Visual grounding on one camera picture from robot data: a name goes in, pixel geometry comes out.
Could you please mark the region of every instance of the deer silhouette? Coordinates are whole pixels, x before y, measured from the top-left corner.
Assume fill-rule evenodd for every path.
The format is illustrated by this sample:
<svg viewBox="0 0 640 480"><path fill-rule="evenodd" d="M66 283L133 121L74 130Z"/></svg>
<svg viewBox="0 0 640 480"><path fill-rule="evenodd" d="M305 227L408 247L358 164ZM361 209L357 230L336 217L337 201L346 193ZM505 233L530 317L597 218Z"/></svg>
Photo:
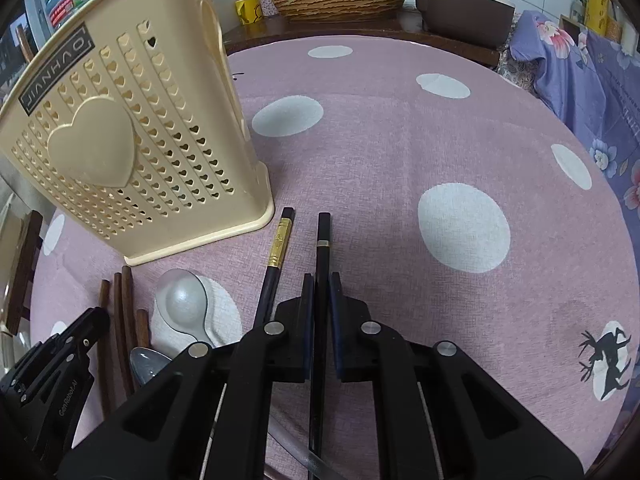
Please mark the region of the deer silhouette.
<svg viewBox="0 0 640 480"><path fill-rule="evenodd" d="M618 336L620 334L622 334L622 337L626 337L624 331L620 327L617 327L615 334L607 332L596 341L594 336L591 335L587 330L582 333L582 335L585 336L586 340L579 345L582 347L582 350L580 350L580 354L578 355L578 357L580 357L588 347L593 348L593 355L589 358L589 366L581 361L578 361L582 365L582 370L584 370L584 374L582 375L582 378L580 380L582 382L589 380L589 378L593 374L593 365L596 364L596 361L606 360L607 362L607 376L604 383L604 392L602 393L600 400L604 399L609 392L613 390L622 390L629 384L629 381L624 384L620 384L619 380L622 377L622 374L625 373L626 369L629 368L631 360L629 360L629 362L625 365L624 368L622 368L622 370L619 370L618 349L626 346L629 341L631 341L631 337L629 336L628 339L618 342Z"/></svg>

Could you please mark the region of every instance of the metal screw head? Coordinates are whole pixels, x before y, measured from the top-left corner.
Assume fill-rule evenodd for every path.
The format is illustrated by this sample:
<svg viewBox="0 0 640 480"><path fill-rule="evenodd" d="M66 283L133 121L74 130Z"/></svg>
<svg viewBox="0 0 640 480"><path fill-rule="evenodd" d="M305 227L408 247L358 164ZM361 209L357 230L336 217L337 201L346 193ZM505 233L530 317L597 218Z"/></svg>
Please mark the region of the metal screw head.
<svg viewBox="0 0 640 480"><path fill-rule="evenodd" d="M279 321L271 321L264 326L264 331L269 335L278 335L284 332L284 325Z"/></svg>
<svg viewBox="0 0 640 480"><path fill-rule="evenodd" d="M451 357L452 355L455 355L458 347L451 341L441 341L438 343L438 346L436 346L436 350L438 351L438 354L444 355L444 357Z"/></svg>
<svg viewBox="0 0 640 480"><path fill-rule="evenodd" d="M379 334L382 330L380 323L376 323L375 321L365 321L361 326L360 330L362 330L365 334L375 335Z"/></svg>
<svg viewBox="0 0 640 480"><path fill-rule="evenodd" d="M189 355L194 358L204 357L207 355L209 347L204 343L194 343L189 347Z"/></svg>

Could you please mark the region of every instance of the heart emblem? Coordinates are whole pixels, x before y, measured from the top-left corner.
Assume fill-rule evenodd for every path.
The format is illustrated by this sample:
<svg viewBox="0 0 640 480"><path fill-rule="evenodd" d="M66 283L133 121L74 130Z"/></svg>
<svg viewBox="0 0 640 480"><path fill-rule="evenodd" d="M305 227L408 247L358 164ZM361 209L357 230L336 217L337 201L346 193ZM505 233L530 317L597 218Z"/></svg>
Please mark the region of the heart emblem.
<svg viewBox="0 0 640 480"><path fill-rule="evenodd" d="M109 97L90 97L71 124L49 136L49 156L65 176L85 184L124 187L136 155L134 125L121 104Z"/></svg>

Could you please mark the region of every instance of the wooden shelf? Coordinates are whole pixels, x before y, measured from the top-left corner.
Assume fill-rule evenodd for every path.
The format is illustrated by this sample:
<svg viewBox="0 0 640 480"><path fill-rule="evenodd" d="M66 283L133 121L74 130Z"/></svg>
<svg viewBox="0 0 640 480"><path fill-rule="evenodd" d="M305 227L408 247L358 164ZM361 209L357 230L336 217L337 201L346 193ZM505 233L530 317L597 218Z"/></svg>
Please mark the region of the wooden shelf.
<svg viewBox="0 0 640 480"><path fill-rule="evenodd" d="M239 25L224 34L223 41L226 53L233 54L275 41L342 34L415 41L452 52L489 68L496 67L500 59L497 50L425 32L422 30L420 13L411 10L399 10L389 17L368 22L290 22L282 16L271 16L251 25Z"/></svg>

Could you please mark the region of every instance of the chopsticks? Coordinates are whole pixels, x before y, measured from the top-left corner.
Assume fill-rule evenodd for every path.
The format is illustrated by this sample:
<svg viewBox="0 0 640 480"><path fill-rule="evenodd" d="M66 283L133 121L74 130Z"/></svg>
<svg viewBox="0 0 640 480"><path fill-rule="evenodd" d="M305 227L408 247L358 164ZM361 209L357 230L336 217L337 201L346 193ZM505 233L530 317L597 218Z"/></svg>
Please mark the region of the chopsticks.
<svg viewBox="0 0 640 480"><path fill-rule="evenodd" d="M134 388L133 377L129 367L129 353L127 352L127 329L122 304L122 274L119 272L113 275L113 309L118 364L120 365L124 391L127 397L130 397L133 395Z"/></svg>
<svg viewBox="0 0 640 480"><path fill-rule="evenodd" d="M142 346L142 348L151 348L149 313L144 308L136 310L136 335L138 336L138 346Z"/></svg>
<svg viewBox="0 0 640 480"><path fill-rule="evenodd" d="M287 252L287 244L289 243L289 235L291 234L295 215L296 212L292 207L286 207L282 210L276 235L271 245L267 270L264 273L258 308L255 311L254 328L264 325L271 319L273 301L275 300L276 289L280 280L280 269L282 268L284 255Z"/></svg>
<svg viewBox="0 0 640 480"><path fill-rule="evenodd" d="M124 312L124 327L127 339L127 356L138 346L136 335L136 319L133 307L133 275L131 267L122 267L122 310Z"/></svg>
<svg viewBox="0 0 640 480"><path fill-rule="evenodd" d="M309 404L309 449L320 456L322 450L322 414L324 412L324 374L328 315L329 256L331 215L318 214L316 243L316 289L314 301L314 342L311 360L311 398ZM308 480L314 480L310 471Z"/></svg>
<svg viewBox="0 0 640 480"><path fill-rule="evenodd" d="M104 310L109 306L109 289L111 283L109 280L100 282L100 294L98 295L98 306ZM113 409L113 396L111 395L110 382L107 377L108 357L110 356L109 348L109 332L98 339L98 390L100 391L100 405L102 407L102 416L106 419Z"/></svg>

